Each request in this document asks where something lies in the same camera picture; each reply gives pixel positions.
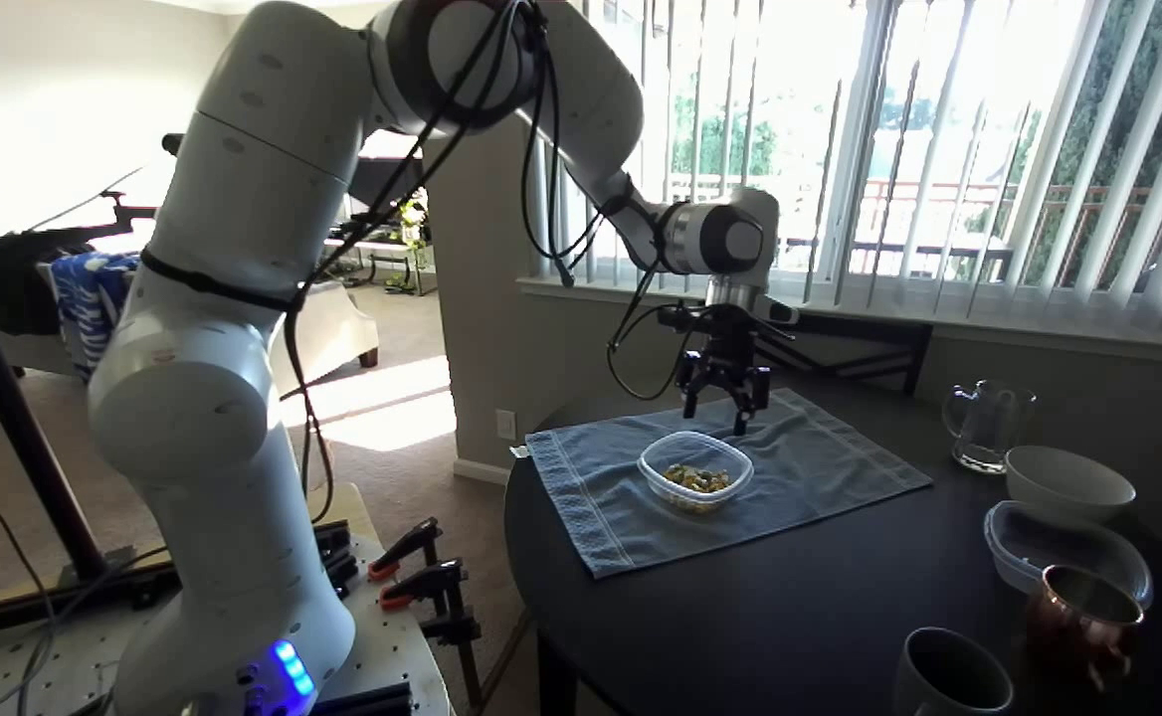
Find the wall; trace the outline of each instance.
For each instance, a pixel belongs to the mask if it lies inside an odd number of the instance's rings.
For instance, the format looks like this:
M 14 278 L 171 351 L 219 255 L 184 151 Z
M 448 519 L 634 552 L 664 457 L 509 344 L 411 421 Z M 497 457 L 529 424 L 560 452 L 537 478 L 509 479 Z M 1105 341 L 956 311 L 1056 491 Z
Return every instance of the wall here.
M 455 368 L 461 469 L 509 465 L 493 408 L 529 430 L 569 402 L 622 389 L 603 375 L 617 298 L 533 291 L 517 222 L 523 125 L 509 117 L 455 151 L 435 186 L 446 351 Z M 668 331 L 629 344 L 629 381 L 654 385 L 674 361 Z M 940 402 L 952 379 L 1008 379 L 1042 392 L 1035 441 L 1088 449 L 1143 485 L 1143 517 L 1162 531 L 1162 351 L 1065 341 L 989 331 L 935 331 L 920 399 Z
M 166 170 L 227 19 L 150 0 L 0 0 L 0 231 Z

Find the metal stand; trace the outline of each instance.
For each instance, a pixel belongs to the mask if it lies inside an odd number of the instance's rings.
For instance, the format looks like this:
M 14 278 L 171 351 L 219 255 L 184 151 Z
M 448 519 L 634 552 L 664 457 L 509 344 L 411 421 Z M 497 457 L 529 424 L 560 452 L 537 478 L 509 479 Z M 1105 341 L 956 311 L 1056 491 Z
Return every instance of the metal stand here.
M 57 524 L 60 531 L 60 544 L 73 560 L 73 576 L 77 583 L 73 588 L 53 588 L 53 605 L 68 605 L 85 583 L 101 580 L 109 574 L 109 556 L 101 552 L 101 539 L 57 459 L 57 452 L 48 449 L 48 437 L 41 433 L 25 392 L 20 392 L 20 381 L 12 375 L 12 365 L 5 361 L 0 355 L 0 424 L 48 513 L 48 519 Z M 101 596 L 117 596 L 117 592 L 150 592 L 150 588 L 164 588 L 164 583 L 174 583 L 174 574 L 171 564 L 158 564 L 158 568 L 142 568 L 142 574 L 126 574 L 126 576 L 117 576 L 111 588 L 101 588 Z M 14 600 L 5 600 L 0 605 L 0 629 L 7 623 L 20 623 L 20 619 L 34 619 L 45 616 L 45 596 L 41 592 L 28 592 L 28 596 L 14 596 Z

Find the blue led light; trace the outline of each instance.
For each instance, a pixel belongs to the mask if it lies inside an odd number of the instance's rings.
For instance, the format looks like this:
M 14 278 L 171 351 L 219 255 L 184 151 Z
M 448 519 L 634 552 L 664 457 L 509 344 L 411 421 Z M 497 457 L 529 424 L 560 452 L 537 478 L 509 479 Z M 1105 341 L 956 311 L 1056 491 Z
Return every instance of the blue led light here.
M 308 676 L 298 649 L 289 641 L 277 641 L 272 652 L 276 652 L 281 676 L 289 681 L 294 696 L 298 698 L 316 696 L 316 681 Z

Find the white bowl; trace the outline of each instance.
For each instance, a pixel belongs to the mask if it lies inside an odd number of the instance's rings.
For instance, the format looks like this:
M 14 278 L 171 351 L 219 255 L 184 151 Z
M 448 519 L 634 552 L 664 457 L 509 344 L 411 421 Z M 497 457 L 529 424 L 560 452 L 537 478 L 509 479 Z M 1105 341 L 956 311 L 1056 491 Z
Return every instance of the white bowl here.
M 674 465 L 691 465 L 700 471 L 703 469 L 723 471 L 733 479 L 723 490 L 690 490 L 690 485 L 668 478 Z M 659 502 L 691 510 L 691 513 L 710 513 L 710 510 L 733 502 L 753 478 L 748 452 L 733 449 L 720 437 L 696 433 L 696 430 L 675 430 L 675 433 L 664 433 L 659 441 L 645 446 L 645 452 L 635 457 L 635 469 L 647 478 L 647 490 Z
M 1135 479 L 1119 469 L 1056 446 L 1008 449 L 1008 490 L 1029 517 L 1052 524 L 1109 519 L 1139 502 Z

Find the bowl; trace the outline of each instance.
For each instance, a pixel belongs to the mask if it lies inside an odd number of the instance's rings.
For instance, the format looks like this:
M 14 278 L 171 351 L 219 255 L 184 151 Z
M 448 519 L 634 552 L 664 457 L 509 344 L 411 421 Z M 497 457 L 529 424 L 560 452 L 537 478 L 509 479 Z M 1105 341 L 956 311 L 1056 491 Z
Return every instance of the bowl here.
M 696 430 L 656 437 L 635 469 L 659 502 L 691 513 L 720 510 L 753 479 L 748 452 Z
M 1035 596 L 1042 588 L 1048 564 L 1076 564 L 1100 574 L 1102 580 L 1130 592 L 1143 608 L 1151 608 L 1154 583 L 1143 552 L 1100 524 L 1048 524 L 1017 510 L 1017 502 L 1000 502 L 984 513 L 984 539 L 995 560 L 995 574 Z
M 1135 479 L 1119 469 L 1056 446 L 1008 449 L 1008 490 L 1052 524 L 1100 524 L 1139 502 Z

